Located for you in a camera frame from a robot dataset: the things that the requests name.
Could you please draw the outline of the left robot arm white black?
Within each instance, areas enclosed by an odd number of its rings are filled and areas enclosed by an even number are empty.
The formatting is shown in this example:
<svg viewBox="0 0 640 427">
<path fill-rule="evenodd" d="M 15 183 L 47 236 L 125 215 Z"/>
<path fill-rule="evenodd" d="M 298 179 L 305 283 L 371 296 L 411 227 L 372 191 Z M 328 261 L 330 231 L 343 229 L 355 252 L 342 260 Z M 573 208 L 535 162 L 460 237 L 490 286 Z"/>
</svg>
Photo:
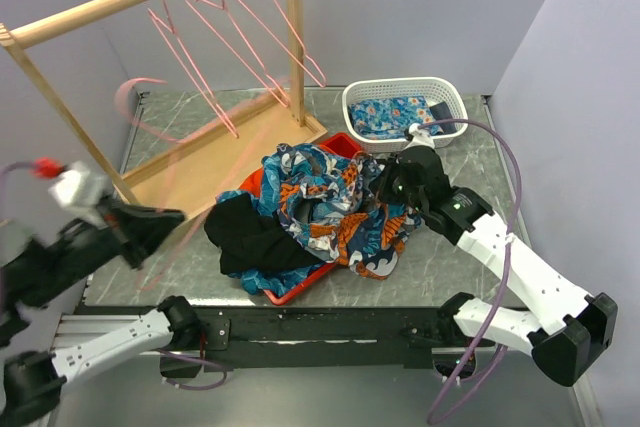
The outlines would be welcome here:
<svg viewBox="0 0 640 427">
<path fill-rule="evenodd" d="M 109 196 L 94 201 L 88 211 L 97 217 L 76 216 L 49 245 L 28 236 L 3 265 L 2 346 L 29 325 L 20 307 L 46 306 L 117 257 L 133 269 L 141 268 L 186 219 L 180 210 L 156 210 Z M 3 367 L 1 423 L 28 426 L 89 379 L 146 351 L 188 348 L 200 333 L 201 323 L 186 298 L 169 296 L 134 321 L 84 343 L 11 356 Z"/>
</svg>

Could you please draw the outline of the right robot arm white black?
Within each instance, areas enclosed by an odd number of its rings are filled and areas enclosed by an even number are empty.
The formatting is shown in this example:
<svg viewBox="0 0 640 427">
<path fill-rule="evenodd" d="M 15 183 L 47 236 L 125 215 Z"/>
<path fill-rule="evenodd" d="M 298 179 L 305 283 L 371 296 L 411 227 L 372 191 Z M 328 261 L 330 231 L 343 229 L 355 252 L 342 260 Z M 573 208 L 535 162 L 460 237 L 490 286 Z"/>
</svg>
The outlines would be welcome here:
<svg viewBox="0 0 640 427">
<path fill-rule="evenodd" d="M 525 305 L 498 309 L 458 293 L 438 310 L 438 334 L 449 345 L 480 336 L 529 355 L 552 381 L 573 386 L 609 348 L 618 314 L 606 293 L 567 280 L 518 237 L 473 190 L 453 186 L 434 149 L 409 147 L 385 160 L 373 190 L 387 204 L 415 210 L 425 225 L 466 252 Z"/>
</svg>

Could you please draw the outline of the orange blue patterned shorts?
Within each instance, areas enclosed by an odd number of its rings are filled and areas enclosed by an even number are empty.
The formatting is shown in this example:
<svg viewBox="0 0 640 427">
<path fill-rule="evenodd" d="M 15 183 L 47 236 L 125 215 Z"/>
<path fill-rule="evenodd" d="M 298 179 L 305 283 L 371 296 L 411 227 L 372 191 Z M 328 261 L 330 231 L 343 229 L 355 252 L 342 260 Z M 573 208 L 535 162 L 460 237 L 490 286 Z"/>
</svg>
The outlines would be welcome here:
<svg viewBox="0 0 640 427">
<path fill-rule="evenodd" d="M 314 144 L 280 144 L 262 167 L 263 210 L 305 251 L 361 277 L 387 279 L 421 224 L 414 209 L 374 191 L 385 165 L 368 153 L 346 158 Z"/>
</svg>

